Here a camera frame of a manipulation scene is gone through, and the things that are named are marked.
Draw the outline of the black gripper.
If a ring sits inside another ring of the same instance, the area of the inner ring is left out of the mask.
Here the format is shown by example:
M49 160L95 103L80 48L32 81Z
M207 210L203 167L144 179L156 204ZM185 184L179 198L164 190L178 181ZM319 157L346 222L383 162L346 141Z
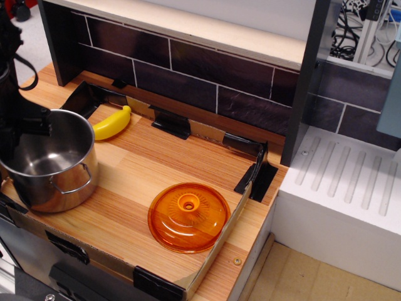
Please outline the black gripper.
M51 110L24 98L18 86L13 62L1 71L1 161L14 159L22 134L50 136Z

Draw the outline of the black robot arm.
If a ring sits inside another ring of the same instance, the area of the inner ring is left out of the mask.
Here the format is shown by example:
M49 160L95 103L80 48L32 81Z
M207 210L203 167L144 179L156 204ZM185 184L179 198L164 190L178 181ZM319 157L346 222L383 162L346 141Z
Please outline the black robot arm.
M14 157L15 148L23 134L51 133L51 110L24 98L20 91L28 91L38 84L38 74L27 87L18 84L14 62L17 60L34 70L33 65L17 54L22 45L21 30L13 25L5 2L1 1L1 160Z

